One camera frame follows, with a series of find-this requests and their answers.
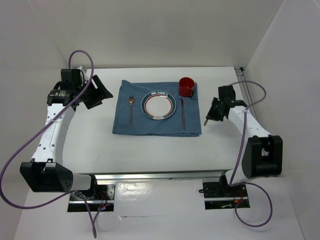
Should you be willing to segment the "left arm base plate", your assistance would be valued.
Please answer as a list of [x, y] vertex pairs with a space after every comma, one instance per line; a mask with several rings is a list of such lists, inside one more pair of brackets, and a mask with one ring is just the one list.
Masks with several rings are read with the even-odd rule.
[[[93, 189], [82, 191], [81, 193], [85, 197], [90, 211], [94, 213], [98, 211], [113, 212], [115, 188], [116, 184], [114, 182], [97, 184], [93, 187]], [[69, 213], [80, 213], [87, 211], [85, 201], [79, 193], [70, 195], [67, 211]]]

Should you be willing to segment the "copper fork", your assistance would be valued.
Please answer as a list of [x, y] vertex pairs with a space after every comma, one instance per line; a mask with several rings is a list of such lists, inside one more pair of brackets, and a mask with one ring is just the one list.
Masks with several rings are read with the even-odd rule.
[[132, 119], [133, 119], [133, 103], [135, 99], [134, 96], [129, 97], [129, 103], [130, 103], [130, 115], [129, 115], [129, 126], [132, 127]]

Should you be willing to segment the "copper knife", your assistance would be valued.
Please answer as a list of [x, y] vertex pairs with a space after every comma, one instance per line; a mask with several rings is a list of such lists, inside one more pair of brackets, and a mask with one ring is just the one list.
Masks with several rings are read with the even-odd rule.
[[180, 99], [180, 102], [181, 102], [183, 130], [185, 131], [186, 130], [186, 120], [185, 120], [184, 100], [183, 100], [183, 98]]

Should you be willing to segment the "white plate green red rim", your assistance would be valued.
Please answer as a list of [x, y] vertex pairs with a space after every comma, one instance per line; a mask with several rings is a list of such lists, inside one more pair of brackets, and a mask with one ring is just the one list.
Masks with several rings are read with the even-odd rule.
[[173, 115], [177, 103], [175, 98], [162, 90], [151, 91], [141, 100], [142, 113], [152, 120], [164, 120]]

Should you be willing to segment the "red mug black handle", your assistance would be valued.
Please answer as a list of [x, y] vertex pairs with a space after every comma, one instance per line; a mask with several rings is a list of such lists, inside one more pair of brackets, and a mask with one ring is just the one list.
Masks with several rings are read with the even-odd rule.
[[178, 83], [178, 93], [181, 97], [192, 97], [194, 95], [195, 82], [190, 77], [183, 77]]

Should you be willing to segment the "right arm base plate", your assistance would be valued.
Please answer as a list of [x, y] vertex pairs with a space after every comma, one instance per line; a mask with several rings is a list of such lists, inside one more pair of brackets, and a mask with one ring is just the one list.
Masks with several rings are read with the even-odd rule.
[[203, 182], [198, 190], [203, 194], [206, 210], [224, 210], [238, 208], [250, 208], [248, 192], [245, 185], [223, 188], [218, 182]]

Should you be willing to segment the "blue cloth napkin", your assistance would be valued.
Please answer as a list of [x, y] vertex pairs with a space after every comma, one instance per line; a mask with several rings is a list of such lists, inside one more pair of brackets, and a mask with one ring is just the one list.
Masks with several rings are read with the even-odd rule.
[[[165, 91], [176, 101], [173, 115], [163, 120], [145, 116], [141, 110], [143, 97], [153, 91]], [[134, 97], [132, 105], [132, 126], [130, 127], [129, 97]], [[122, 80], [113, 122], [113, 134], [162, 137], [198, 137], [202, 134], [198, 101], [198, 86], [194, 86], [192, 97], [184, 97], [185, 130], [183, 128], [181, 96], [178, 82], [129, 82]]]

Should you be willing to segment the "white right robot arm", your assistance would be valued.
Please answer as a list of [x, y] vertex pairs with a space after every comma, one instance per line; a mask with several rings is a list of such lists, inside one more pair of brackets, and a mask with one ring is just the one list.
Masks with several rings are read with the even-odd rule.
[[235, 167], [220, 175], [220, 194], [230, 196], [247, 180], [278, 176], [282, 173], [282, 138], [272, 135], [260, 125], [247, 104], [236, 99], [232, 85], [218, 88], [218, 97], [212, 100], [205, 122], [222, 122], [224, 119], [231, 121], [239, 130], [241, 142]]

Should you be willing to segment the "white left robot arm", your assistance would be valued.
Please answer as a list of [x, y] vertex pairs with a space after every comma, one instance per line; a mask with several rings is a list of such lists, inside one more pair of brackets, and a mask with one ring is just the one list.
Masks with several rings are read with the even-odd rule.
[[[47, 96], [46, 123], [50, 126], [41, 135], [35, 153], [29, 162], [20, 165], [20, 173], [28, 186], [36, 193], [66, 193], [78, 190], [88, 200], [97, 197], [99, 187], [90, 174], [73, 173], [63, 166], [64, 144], [72, 118], [80, 103], [87, 109], [102, 104], [113, 95], [105, 88], [97, 75], [88, 83], [87, 69], [62, 69], [61, 80]], [[84, 94], [72, 103], [80, 92]]]

